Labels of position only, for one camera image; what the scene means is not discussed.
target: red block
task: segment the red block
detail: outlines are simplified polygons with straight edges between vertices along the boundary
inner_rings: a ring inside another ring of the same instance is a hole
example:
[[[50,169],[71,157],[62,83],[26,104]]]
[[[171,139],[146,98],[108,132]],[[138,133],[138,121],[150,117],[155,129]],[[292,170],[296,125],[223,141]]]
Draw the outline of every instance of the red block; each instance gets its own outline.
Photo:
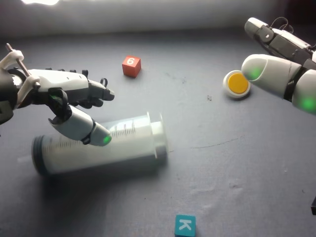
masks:
[[[140,58],[135,56],[127,56],[122,63],[122,67],[124,75],[135,78],[142,68],[140,64]]]

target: syringe barrel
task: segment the syringe barrel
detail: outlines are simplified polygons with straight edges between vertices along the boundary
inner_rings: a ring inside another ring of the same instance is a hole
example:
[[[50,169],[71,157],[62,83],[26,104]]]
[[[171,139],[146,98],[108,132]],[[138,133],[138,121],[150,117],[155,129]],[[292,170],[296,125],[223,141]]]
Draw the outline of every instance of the syringe barrel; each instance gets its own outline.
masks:
[[[151,122],[149,114],[101,123],[112,136],[104,147],[84,145],[63,135],[33,140],[32,158],[39,174],[47,176],[125,160],[165,158],[167,140],[163,122]]]

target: white robotic hand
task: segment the white robotic hand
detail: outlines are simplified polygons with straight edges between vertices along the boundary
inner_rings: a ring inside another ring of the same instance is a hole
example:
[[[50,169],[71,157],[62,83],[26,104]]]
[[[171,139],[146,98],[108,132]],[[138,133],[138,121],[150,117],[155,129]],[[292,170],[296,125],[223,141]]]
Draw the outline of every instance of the white robotic hand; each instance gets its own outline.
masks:
[[[101,83],[88,80],[88,71],[28,71],[22,63],[23,54],[9,44],[7,48],[9,54],[0,61],[0,124],[13,116],[14,109],[45,104],[56,115],[49,119],[50,124],[64,136],[94,146],[105,146],[111,141],[106,128],[75,108],[101,107],[104,100],[112,101],[114,93],[106,88],[106,79],[101,79]],[[22,70],[6,69],[14,63]]]
[[[263,90],[292,102],[293,106],[316,114],[316,53],[313,47],[255,18],[247,21],[245,31],[272,56],[254,54],[247,57],[241,68],[244,76]]]

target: teal cube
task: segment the teal cube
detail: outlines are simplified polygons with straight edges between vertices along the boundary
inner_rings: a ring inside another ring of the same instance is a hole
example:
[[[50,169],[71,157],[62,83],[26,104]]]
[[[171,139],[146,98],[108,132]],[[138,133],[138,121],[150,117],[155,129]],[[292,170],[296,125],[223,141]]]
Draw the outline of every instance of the teal cube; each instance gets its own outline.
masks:
[[[196,217],[189,215],[176,215],[174,234],[176,237],[195,237]]]

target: table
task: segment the table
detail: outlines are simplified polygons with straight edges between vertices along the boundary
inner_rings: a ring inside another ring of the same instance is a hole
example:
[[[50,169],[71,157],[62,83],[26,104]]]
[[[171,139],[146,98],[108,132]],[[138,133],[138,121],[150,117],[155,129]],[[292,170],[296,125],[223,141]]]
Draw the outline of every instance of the table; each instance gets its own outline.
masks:
[[[46,181],[30,150],[33,137],[53,132],[54,115],[19,109],[0,127],[0,236],[172,237],[176,214],[196,216],[197,237],[316,236],[315,117],[254,86],[241,101],[222,91],[229,71],[264,53],[243,29],[9,43],[29,69],[106,77],[116,97],[88,110],[96,121],[161,113],[170,153],[150,174]],[[136,79],[122,74],[126,55],[142,60]]]

